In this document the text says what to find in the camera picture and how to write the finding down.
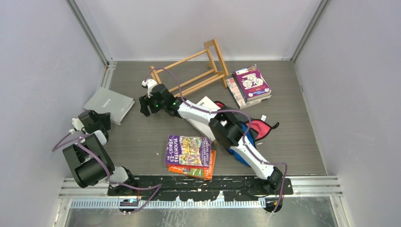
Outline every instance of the book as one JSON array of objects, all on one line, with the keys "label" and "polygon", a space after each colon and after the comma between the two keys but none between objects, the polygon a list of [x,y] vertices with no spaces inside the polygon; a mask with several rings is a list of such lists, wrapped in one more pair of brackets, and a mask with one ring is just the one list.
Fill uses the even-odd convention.
[{"label": "book", "polygon": [[271,88],[256,65],[232,73],[245,101],[259,100],[271,95]]},{"label": "book", "polygon": [[258,104],[260,103],[263,99],[267,99],[270,98],[271,96],[265,96],[261,99],[258,100],[254,100],[254,101],[246,101],[243,97],[243,95],[241,94],[240,88],[238,87],[237,83],[235,82],[234,78],[229,78],[226,79],[226,83],[228,86],[228,90],[230,92],[230,94],[233,96],[235,103],[237,104],[238,108],[244,109],[247,107],[250,107],[252,105]]},{"label": "book", "polygon": [[98,114],[110,113],[110,121],[120,125],[134,103],[133,98],[100,87],[83,108],[94,110]]},{"label": "book", "polygon": [[[205,96],[203,99],[201,99],[197,105],[204,106],[207,108],[213,108],[213,109],[220,109],[212,100],[210,100],[207,96]],[[214,137],[212,130],[208,125],[202,124],[200,122],[197,122],[195,120],[188,120],[188,122],[194,126],[203,136],[209,137],[212,141],[213,144],[216,144],[216,138]]]},{"label": "book", "polygon": [[207,137],[168,136],[167,166],[208,168],[211,141]]},{"label": "book", "polygon": [[211,181],[213,176],[214,161],[216,160],[215,150],[211,151],[210,157],[210,163],[207,169],[184,166],[169,166],[168,171]]}]

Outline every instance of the table surface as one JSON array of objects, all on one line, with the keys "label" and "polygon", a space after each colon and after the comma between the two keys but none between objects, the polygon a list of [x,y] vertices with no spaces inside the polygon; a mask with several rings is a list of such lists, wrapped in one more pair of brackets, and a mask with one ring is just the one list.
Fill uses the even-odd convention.
[{"label": "table surface", "polygon": [[[149,66],[165,67],[168,61],[119,61],[114,71],[110,89],[133,97],[134,107],[121,125],[112,125],[109,142],[105,145],[116,166],[124,166],[135,175],[174,175],[164,164],[168,135],[201,136],[186,120],[173,118],[164,111],[145,117],[139,112],[138,98],[146,93],[141,81]],[[269,162],[286,162],[288,175],[325,175],[322,158],[309,120],[308,112],[298,83],[294,65],[290,61],[226,61],[229,72],[257,64],[272,89],[272,97],[260,104],[243,109],[253,118],[267,116],[266,122],[280,126],[258,141],[258,151]],[[172,68],[182,83],[206,72],[206,62],[189,61]],[[165,72],[159,74],[167,88],[176,84]],[[234,99],[222,82],[216,81],[192,94],[187,99],[196,103],[204,96],[236,107]],[[217,151],[214,174],[254,174],[249,167],[239,163],[220,145]]]}]

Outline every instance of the wooden frame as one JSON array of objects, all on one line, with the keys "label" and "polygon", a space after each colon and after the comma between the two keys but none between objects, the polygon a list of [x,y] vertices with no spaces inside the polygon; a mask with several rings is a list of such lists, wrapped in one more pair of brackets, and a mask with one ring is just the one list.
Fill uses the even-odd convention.
[{"label": "wooden frame", "polygon": [[[209,85],[209,84],[211,84],[211,83],[213,83],[213,82],[215,82],[215,81],[217,81],[219,79],[223,83],[224,88],[227,88],[226,78],[228,77],[228,71],[227,71],[226,63],[224,62],[223,56],[221,55],[220,47],[218,46],[217,40],[216,39],[212,39],[210,41],[207,41],[207,42],[205,42],[203,44],[203,46],[205,47],[205,49],[202,50],[201,52],[198,52],[198,53],[196,53],[194,55],[191,55],[191,56],[189,56],[189,57],[187,57],[185,59],[182,59],[181,61],[177,61],[177,62],[175,62],[175,63],[173,63],[171,65],[168,65],[168,66],[164,67],[165,69],[170,69],[170,68],[172,68],[172,67],[174,67],[176,65],[179,65],[179,64],[181,64],[183,62],[186,62],[186,61],[188,61],[188,60],[190,60],[190,59],[192,59],[194,57],[197,57],[197,56],[199,56],[201,54],[207,53],[208,58],[209,58],[209,62],[207,63],[207,67],[209,67],[211,69],[209,71],[207,71],[207,72],[204,72],[204,73],[200,74],[199,76],[196,76],[196,77],[194,77],[194,78],[192,78],[192,79],[180,84],[180,86],[183,87],[185,85],[188,85],[188,84],[190,84],[192,82],[195,82],[195,81],[197,81],[197,80],[201,79],[202,77],[204,77],[206,75],[209,75],[209,74],[213,74],[213,76],[211,76],[210,78],[208,78],[206,80],[203,80],[203,81],[201,81],[201,82],[199,82],[199,83],[197,83],[197,84],[195,84],[195,85],[183,90],[182,91],[183,96],[186,96],[186,95],[188,95],[188,94],[190,94],[190,93],[192,93],[194,91],[197,91],[197,90],[201,89],[202,87],[205,87],[205,86],[207,86],[207,85]],[[222,71],[218,71],[217,70],[216,64],[215,64],[215,62],[213,60],[213,55],[212,55],[212,53],[210,51],[211,47],[215,48],[215,51],[216,51],[216,54],[217,54],[217,57],[218,57],[218,61],[221,64]],[[160,80],[160,77],[159,77],[158,73],[160,73],[162,71],[163,70],[153,70],[152,73],[151,73],[152,78],[155,81],[157,81],[159,84],[161,84],[162,81]],[[169,89],[168,91],[169,92],[173,92],[173,91],[175,91],[177,89],[178,89],[178,86],[176,86],[176,87],[174,87],[172,89]]]}]

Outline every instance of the gray wall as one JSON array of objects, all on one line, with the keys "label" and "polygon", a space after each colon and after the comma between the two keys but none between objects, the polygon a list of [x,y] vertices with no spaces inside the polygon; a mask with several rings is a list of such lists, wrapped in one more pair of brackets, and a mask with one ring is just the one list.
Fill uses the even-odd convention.
[{"label": "gray wall", "polygon": [[64,176],[54,144],[104,66],[65,0],[0,3],[1,226],[51,226]]},{"label": "gray wall", "polygon": [[401,223],[401,2],[334,0],[296,69],[356,226]]},{"label": "gray wall", "polygon": [[93,18],[91,27],[99,29],[116,61],[183,59],[213,38],[225,60],[290,59],[320,2],[77,1],[80,8],[88,9],[85,18]]}]

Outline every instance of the gray book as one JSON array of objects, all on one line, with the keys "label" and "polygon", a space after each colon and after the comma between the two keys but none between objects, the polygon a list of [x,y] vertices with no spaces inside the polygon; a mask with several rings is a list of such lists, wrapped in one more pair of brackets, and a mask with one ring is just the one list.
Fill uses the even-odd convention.
[{"label": "gray book", "polygon": [[133,98],[100,87],[84,105],[84,109],[94,110],[98,114],[110,112],[111,122],[120,125],[134,103]]}]

